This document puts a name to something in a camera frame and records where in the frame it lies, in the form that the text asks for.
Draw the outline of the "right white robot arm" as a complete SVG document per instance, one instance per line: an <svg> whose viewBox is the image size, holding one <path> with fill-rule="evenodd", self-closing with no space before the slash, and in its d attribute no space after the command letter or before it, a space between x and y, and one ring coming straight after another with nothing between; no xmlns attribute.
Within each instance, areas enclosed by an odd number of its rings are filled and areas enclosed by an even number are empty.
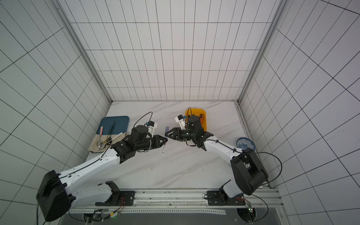
<svg viewBox="0 0 360 225"><path fill-rule="evenodd" d="M231 166L233 176L219 188L219 193L216 196L206 194L206 198L212 203L245 203L243 196L252 195L269 178L253 149L236 148L220 141L204 130L196 115L189 116L185 125L167 131L165 136L179 142L192 141L196 147L217 155Z"/></svg>

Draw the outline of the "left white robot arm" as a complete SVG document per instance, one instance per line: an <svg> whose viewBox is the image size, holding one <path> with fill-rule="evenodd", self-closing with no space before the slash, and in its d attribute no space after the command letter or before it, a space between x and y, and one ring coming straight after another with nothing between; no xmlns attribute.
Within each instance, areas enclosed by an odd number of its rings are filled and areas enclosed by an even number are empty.
<svg viewBox="0 0 360 225"><path fill-rule="evenodd" d="M54 170L46 173L36 194L37 206L45 221L55 221L69 210L87 204L131 205L129 195L121 191L113 181L85 188L82 185L130 159L137 152L161 148L166 142L165 137L152 135L145 125L139 125L131 130L130 135L113 143L101 155L60 173Z"/></svg>

